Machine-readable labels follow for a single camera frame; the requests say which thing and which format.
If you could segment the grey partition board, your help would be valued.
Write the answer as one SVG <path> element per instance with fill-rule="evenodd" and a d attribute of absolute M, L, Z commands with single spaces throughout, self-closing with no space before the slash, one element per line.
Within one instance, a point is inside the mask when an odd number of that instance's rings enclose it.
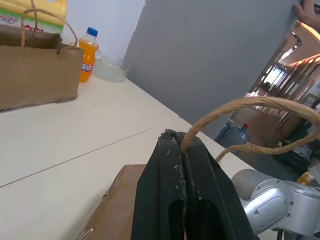
<path fill-rule="evenodd" d="M 145 0 L 128 78 L 185 121 L 242 98 L 295 24 L 302 0 Z"/>

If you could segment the blue water jug red cap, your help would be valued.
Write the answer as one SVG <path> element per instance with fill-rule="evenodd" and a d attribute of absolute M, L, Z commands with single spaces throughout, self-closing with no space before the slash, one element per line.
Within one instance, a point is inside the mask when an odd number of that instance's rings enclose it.
<path fill-rule="evenodd" d="M 231 145 L 243 145 L 250 141 L 250 135 L 248 133 L 249 125 L 244 123 L 243 126 L 233 126 L 231 128 L 230 141 Z"/>

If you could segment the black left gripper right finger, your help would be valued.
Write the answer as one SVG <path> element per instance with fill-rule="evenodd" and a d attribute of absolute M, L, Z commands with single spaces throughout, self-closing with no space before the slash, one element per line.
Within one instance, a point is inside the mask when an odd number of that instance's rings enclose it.
<path fill-rule="evenodd" d="M 234 185 L 195 138 L 183 158 L 187 240 L 257 240 Z"/>

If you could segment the clear plastic bowl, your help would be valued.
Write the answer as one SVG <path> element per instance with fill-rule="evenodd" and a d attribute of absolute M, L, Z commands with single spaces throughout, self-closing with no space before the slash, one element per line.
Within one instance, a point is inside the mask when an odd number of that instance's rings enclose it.
<path fill-rule="evenodd" d="M 122 83 L 127 79 L 131 65 L 125 60 L 113 60 L 101 55 L 95 60 L 93 75 L 110 83 Z"/>

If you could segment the orange soda bottle blue cap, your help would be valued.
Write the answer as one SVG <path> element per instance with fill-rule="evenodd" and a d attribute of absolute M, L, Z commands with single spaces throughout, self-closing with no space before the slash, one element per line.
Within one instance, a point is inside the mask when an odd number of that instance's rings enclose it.
<path fill-rule="evenodd" d="M 88 27 L 85 36 L 78 40 L 79 48 L 83 50 L 83 59 L 81 65 L 80 82 L 85 83 L 91 77 L 95 61 L 96 52 L 99 49 L 97 42 L 98 31 L 95 28 Z"/>

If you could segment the person's bare hand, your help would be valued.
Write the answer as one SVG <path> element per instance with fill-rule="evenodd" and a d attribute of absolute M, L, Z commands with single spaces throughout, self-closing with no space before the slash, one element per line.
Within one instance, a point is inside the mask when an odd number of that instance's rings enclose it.
<path fill-rule="evenodd" d="M 320 34 L 320 15 L 314 10 L 314 0 L 303 0 L 302 3 L 295 3 L 293 8 L 297 20 L 317 31 Z"/>

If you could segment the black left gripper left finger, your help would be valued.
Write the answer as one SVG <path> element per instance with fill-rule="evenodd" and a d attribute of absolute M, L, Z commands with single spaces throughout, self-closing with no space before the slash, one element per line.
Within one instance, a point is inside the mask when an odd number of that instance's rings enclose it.
<path fill-rule="evenodd" d="M 167 129 L 137 182 L 131 240 L 184 240 L 187 190 L 177 132 Z"/>

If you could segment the wooden slat railing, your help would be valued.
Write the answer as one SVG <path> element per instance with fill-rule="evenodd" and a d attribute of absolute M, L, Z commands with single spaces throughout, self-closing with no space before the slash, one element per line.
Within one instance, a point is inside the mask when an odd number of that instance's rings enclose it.
<path fill-rule="evenodd" d="M 271 63 L 248 91 L 249 97 L 277 97 L 298 102 L 320 74 L 320 53 L 291 64 Z"/>

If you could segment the yellow green carton box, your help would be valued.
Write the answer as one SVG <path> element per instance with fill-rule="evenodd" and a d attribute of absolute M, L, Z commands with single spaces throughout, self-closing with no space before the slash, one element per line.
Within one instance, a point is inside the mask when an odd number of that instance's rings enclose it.
<path fill-rule="evenodd" d="M 62 34 L 68 0 L 0 0 L 0 25 Z"/>

